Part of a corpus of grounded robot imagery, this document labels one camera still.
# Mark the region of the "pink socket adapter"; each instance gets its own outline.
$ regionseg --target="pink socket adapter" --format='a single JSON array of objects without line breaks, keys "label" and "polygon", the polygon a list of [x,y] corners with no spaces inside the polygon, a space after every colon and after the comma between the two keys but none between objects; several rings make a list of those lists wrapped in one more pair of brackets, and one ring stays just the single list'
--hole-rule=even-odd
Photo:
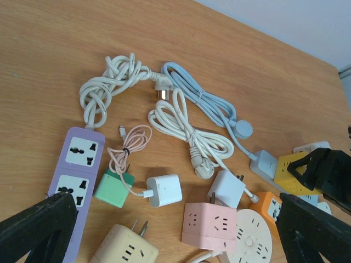
[{"label": "pink socket adapter", "polygon": [[236,209],[210,203],[185,205],[182,242],[201,249],[233,251],[236,243]]}]

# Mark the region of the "white power adapter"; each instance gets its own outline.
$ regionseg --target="white power adapter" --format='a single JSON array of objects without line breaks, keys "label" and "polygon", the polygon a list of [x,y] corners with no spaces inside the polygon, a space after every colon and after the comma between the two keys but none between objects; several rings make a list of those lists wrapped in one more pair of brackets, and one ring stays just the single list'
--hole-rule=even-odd
[{"label": "white power adapter", "polygon": [[153,263],[158,249],[143,239],[148,227],[146,221],[140,233],[121,225],[114,225],[105,237],[90,263]]},{"label": "white power adapter", "polygon": [[219,255],[221,263],[268,263],[272,256],[272,237],[267,223],[250,209],[236,213],[236,250]]},{"label": "white power adapter", "polygon": [[216,193],[216,200],[222,205],[236,209],[242,194],[245,190],[245,184],[240,181],[230,171],[219,171],[214,180],[208,196]]}]

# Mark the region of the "white plug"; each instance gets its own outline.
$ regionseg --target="white plug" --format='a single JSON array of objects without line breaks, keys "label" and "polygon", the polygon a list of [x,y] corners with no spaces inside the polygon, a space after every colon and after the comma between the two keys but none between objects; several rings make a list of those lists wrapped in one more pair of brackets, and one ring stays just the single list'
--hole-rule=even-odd
[{"label": "white plug", "polygon": [[152,207],[173,204],[183,199],[182,188],[177,174],[148,178],[148,189],[143,191],[144,198],[149,198]]},{"label": "white plug", "polygon": [[207,195],[216,193],[216,199],[221,204],[236,209],[244,190],[245,184],[242,181],[230,171],[223,170],[218,172]]},{"label": "white plug", "polygon": [[143,239],[147,226],[148,222],[145,222],[140,233],[136,234],[133,229],[130,230],[125,226],[114,225],[90,263],[155,262],[158,256],[158,249]]}]

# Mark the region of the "green charger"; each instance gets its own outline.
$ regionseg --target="green charger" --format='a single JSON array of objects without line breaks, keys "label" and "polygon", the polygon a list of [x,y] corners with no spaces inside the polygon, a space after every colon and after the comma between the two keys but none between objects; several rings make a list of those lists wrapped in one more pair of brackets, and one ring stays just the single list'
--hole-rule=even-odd
[{"label": "green charger", "polygon": [[[128,187],[132,188],[135,178],[126,172],[123,173],[123,178]],[[108,168],[95,191],[94,197],[122,208],[128,194],[129,191],[122,183],[121,177]]]}]

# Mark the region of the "wood grain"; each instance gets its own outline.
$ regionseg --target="wood grain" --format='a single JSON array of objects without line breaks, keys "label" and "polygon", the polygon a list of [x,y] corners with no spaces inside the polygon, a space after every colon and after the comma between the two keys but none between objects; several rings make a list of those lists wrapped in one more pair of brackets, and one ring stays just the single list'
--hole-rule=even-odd
[{"label": "wood grain", "polygon": [[[45,198],[67,130],[84,126],[79,87],[102,74],[108,55],[135,52],[154,71],[166,61],[185,67],[208,92],[228,98],[239,119],[251,122],[254,134],[243,142],[251,151],[264,148],[279,157],[321,140],[347,151],[351,120],[333,66],[198,3],[2,0],[0,7],[0,220]],[[120,124],[130,129],[147,123],[155,103],[151,81],[114,97],[98,129],[106,146],[121,145]],[[196,106],[188,108],[192,125],[228,136]],[[98,181],[108,161],[105,152]],[[117,209],[93,199],[76,262],[90,260],[112,225],[131,227],[136,219],[150,222],[145,238],[160,249],[157,262],[186,262],[200,253],[180,242],[183,209],[186,202],[203,201],[213,179],[195,176],[188,146],[155,132],[129,161],[137,190],[148,177],[177,173],[183,201],[152,209],[147,200],[129,196]],[[278,195],[249,170],[238,149],[226,164],[245,175],[250,190]],[[240,208],[247,205],[244,197]],[[273,243],[271,262],[286,262],[280,243]]]}]

